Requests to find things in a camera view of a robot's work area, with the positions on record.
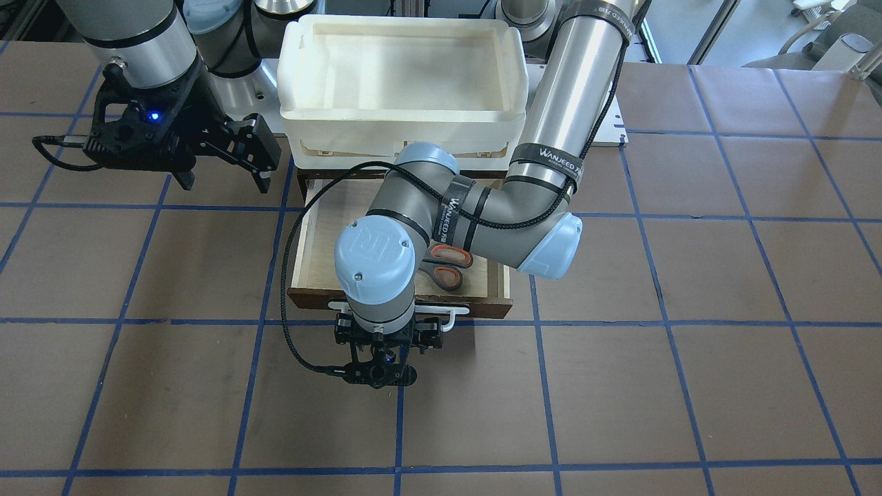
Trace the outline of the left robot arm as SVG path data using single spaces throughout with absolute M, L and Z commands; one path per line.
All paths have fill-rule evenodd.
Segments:
M 571 1 L 501 188 L 461 175 L 439 145 L 407 145 L 371 206 L 339 235 L 335 270 L 347 297 L 334 335 L 351 351 L 399 364 L 441 345 L 438 318 L 416 321 L 416 274 L 435 245 L 551 280 L 570 267 L 582 222 L 569 211 L 648 1 Z

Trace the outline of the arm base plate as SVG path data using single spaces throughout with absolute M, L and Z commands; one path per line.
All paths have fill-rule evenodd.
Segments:
M 526 60 L 527 81 L 529 81 L 526 101 L 527 116 L 530 114 L 533 99 L 535 98 L 539 84 L 543 79 L 546 66 L 547 65 L 539 59 Z M 602 121 L 601 127 L 599 127 L 599 131 L 595 136 L 595 139 L 593 139 L 593 145 L 599 145 L 599 147 L 617 147 L 617 145 L 624 145 L 628 142 L 629 138 L 626 131 L 626 125 L 621 116 L 617 97 L 614 96 L 613 103 L 611 103 L 611 106 L 604 117 L 604 121 Z

